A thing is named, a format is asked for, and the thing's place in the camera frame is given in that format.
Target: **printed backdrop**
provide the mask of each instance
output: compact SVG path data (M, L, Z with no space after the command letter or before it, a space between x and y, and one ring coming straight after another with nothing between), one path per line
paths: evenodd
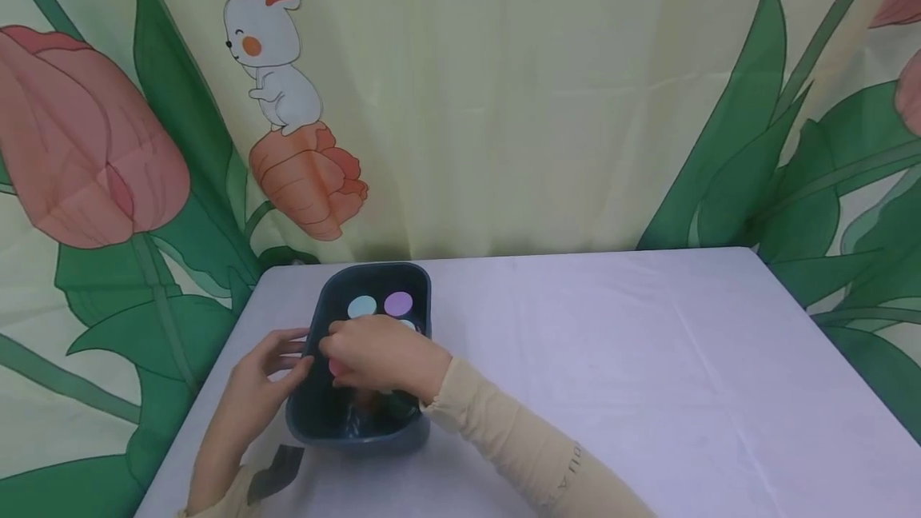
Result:
M273 265L746 245L921 440L921 0L2 0L0 508L131 516Z

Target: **long sleeve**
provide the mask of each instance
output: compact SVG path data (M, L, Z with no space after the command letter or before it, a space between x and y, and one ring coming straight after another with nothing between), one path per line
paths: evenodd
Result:
M242 466L240 472L237 472L237 477L234 478L233 483L230 485L228 493L224 495L221 501L211 508L207 508L204 512L194 514L194 516L188 516L183 509L176 514L176 518L258 518L260 514L259 502L256 502L253 506L247 504L249 484L253 483L253 476L258 471L258 468L250 465Z
M459 432L539 516L654 516L610 468L454 358L437 398L425 409L438 426Z

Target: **plastic container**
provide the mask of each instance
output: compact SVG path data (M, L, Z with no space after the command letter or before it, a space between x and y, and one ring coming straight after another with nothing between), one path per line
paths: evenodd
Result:
M308 379L292 393L285 410L287 425L301 443L350 456L399 456L418 450L429 438L428 417L403 392L377 395L374 413L359 411L356 391L333 388L329 362L319 348L329 325L350 318L349 306L358 297L374 298L375 313L387 313L385 302L393 293L407 293L412 298L409 311L394 317L411 322L430 338L431 281L418 265L353 265L336 273L323 286L304 348L305 356L314 356L314 366Z

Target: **rabbit illustration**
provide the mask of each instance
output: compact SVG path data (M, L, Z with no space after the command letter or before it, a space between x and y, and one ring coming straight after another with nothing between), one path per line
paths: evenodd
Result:
M256 80L249 97L283 136L317 122L322 112L317 89L292 64L301 56L301 38L287 11L300 5L301 0L229 0L224 7L226 45Z

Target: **light blue circle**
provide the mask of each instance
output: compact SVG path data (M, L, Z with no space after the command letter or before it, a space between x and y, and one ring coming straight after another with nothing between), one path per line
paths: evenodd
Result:
M366 317L377 311L377 301L371 296L359 296L357 299L349 302L348 317L358 318Z

